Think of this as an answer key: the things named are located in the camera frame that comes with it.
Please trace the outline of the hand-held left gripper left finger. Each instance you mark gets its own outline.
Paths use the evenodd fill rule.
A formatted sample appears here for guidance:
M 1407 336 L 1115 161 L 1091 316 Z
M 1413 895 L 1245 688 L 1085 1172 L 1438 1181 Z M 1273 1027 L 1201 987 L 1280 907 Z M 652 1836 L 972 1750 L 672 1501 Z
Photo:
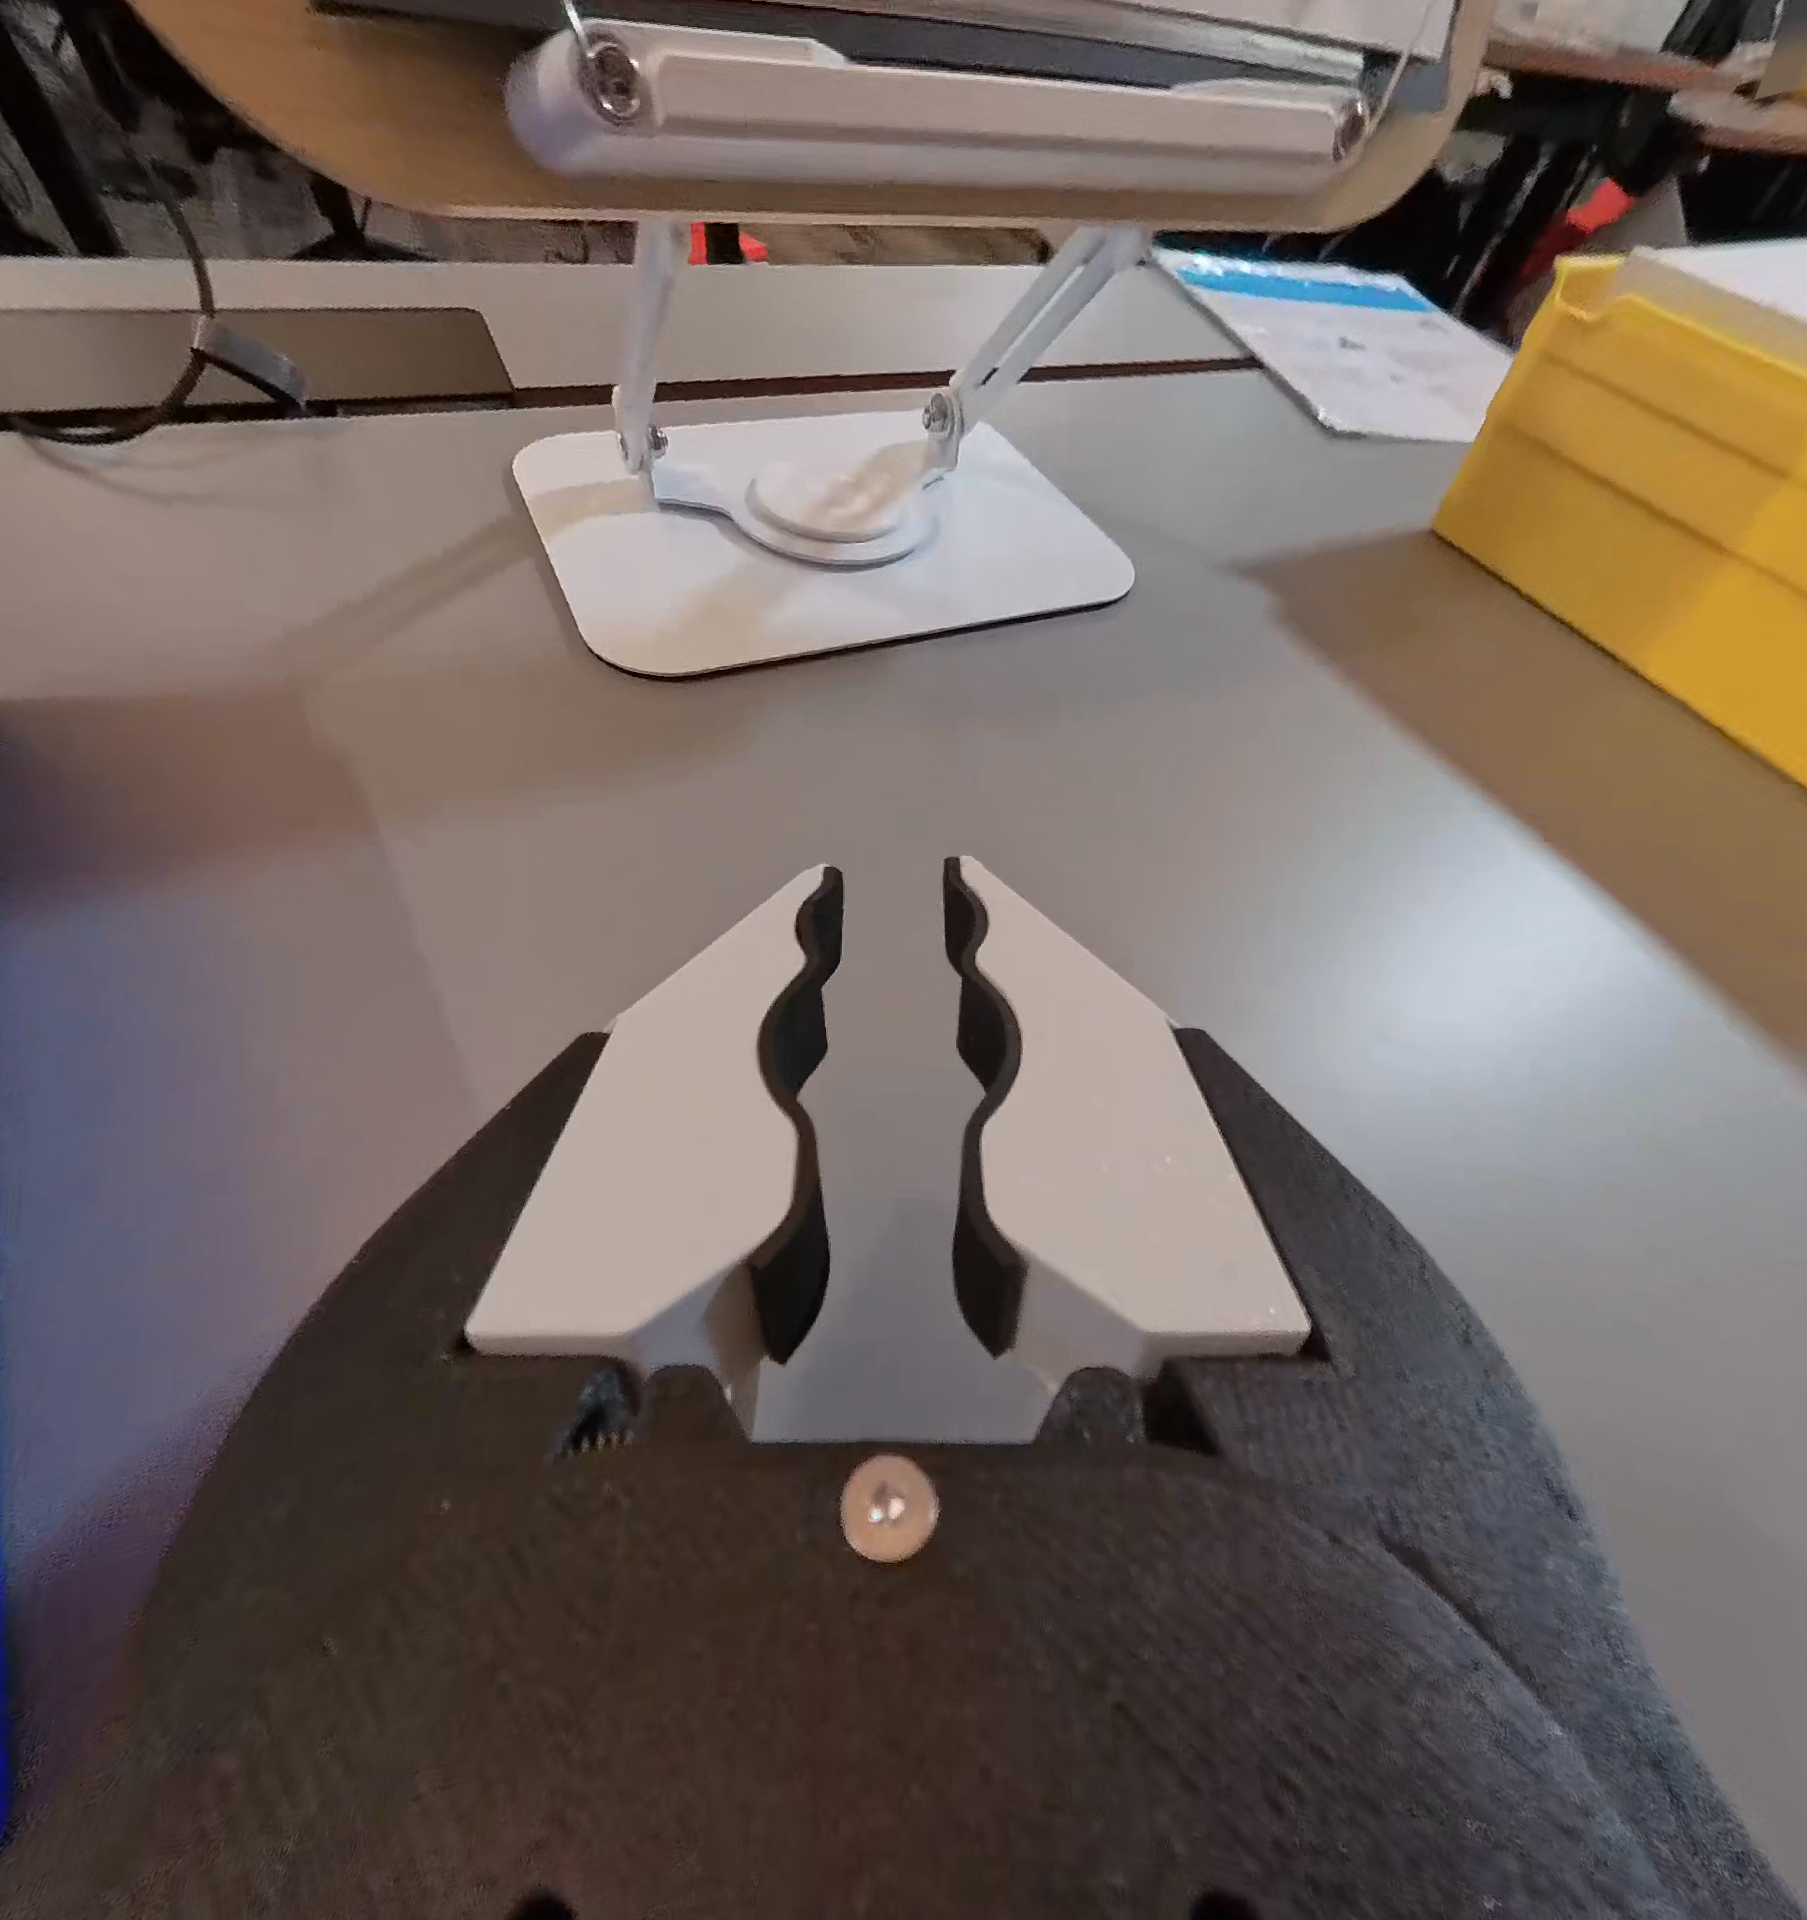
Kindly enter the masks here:
M 615 1015 L 463 1320 L 476 1355 L 703 1367 L 751 1437 L 827 1288 L 801 1093 L 840 961 L 842 871 L 807 866 Z

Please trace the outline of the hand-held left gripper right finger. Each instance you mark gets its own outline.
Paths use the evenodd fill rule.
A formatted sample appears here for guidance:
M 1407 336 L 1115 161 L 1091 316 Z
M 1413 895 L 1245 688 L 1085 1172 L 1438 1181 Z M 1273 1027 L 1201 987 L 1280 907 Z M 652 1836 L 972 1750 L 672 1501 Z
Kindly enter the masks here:
M 972 852 L 943 859 L 940 912 L 974 1081 L 950 1274 L 990 1372 L 965 1429 L 1036 1429 L 1084 1372 L 1307 1359 L 1318 1327 L 1193 1032 Z

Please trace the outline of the yellow plastic bin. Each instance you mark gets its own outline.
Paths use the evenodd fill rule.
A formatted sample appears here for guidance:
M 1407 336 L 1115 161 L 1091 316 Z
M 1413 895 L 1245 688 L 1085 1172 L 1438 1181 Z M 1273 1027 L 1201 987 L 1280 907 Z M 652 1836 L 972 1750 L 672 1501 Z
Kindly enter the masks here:
M 1626 255 L 1554 261 L 1431 530 L 1807 790 L 1807 332 L 1613 296 Z

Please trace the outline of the white cardboard mailer box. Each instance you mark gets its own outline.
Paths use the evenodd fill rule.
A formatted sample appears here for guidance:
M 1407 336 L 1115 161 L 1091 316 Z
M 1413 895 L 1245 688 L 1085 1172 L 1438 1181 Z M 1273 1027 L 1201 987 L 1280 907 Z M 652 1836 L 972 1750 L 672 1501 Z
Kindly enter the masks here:
M 1634 248 L 1612 277 L 1613 296 L 1766 332 L 1807 332 L 1807 235 L 1775 242 Z

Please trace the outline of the grey desk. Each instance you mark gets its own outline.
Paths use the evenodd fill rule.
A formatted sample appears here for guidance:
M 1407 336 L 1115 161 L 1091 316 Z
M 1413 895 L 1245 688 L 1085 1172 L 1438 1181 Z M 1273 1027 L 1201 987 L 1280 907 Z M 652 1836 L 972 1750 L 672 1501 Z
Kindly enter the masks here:
M 554 1049 L 847 877 L 830 1294 L 769 1437 L 1017 1434 L 947 1274 L 940 863 L 1217 1035 L 1431 1252 L 1807 1905 L 1807 795 L 1426 534 L 1259 369 L 1026 386 L 1109 613 L 594 661 L 510 478 L 594 413 L 0 432 L 0 1421 L 24 1788 L 233 1409 Z

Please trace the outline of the white document stand wooden board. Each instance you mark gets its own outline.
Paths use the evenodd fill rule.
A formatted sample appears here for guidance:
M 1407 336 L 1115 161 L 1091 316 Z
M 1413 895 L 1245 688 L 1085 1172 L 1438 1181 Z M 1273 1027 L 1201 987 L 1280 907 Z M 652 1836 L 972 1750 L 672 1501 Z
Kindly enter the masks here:
M 515 487 L 587 650 L 707 680 L 1120 600 L 1129 557 L 992 413 L 1160 230 L 1342 230 L 1393 205 L 1452 132 L 1499 7 L 1458 2 L 1444 68 L 1175 89 L 621 21 L 128 9 L 247 129 L 377 202 L 633 223 L 612 428 L 526 445 Z M 920 413 L 665 428 L 688 227 L 721 213 L 1073 230 Z

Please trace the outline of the blue white paper leaflet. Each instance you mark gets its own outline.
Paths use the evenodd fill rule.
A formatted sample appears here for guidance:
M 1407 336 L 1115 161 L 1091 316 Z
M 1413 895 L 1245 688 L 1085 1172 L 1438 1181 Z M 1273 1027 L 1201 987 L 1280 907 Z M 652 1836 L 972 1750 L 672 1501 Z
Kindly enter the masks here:
M 1337 438 L 1472 445 L 1513 362 L 1401 277 L 1162 246 L 1153 260 Z

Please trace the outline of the background wooden table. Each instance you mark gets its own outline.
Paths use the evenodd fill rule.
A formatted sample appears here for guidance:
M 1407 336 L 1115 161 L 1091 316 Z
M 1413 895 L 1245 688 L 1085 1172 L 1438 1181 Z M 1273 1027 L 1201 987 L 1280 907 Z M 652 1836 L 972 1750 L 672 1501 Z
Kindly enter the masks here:
M 1482 64 L 1519 78 L 1666 96 L 1703 150 L 1807 158 L 1807 104 L 1756 104 L 1734 64 L 1513 31 L 1491 31 Z

